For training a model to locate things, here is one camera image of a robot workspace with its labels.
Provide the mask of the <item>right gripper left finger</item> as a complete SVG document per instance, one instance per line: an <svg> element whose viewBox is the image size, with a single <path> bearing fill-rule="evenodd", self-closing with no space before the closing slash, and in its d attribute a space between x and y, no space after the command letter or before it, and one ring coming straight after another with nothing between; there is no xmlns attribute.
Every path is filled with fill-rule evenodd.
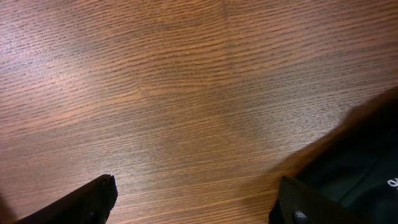
<svg viewBox="0 0 398 224"><path fill-rule="evenodd" d="M118 197L113 175L104 174L17 224L105 224Z"/></svg>

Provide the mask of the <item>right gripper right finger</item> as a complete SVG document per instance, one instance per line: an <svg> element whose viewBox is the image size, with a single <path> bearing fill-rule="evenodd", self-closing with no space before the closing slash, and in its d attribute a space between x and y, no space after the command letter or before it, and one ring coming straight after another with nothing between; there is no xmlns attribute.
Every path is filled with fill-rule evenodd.
<svg viewBox="0 0 398 224"><path fill-rule="evenodd" d="M364 224L366 220L322 196L303 182L284 176L269 223Z"/></svg>

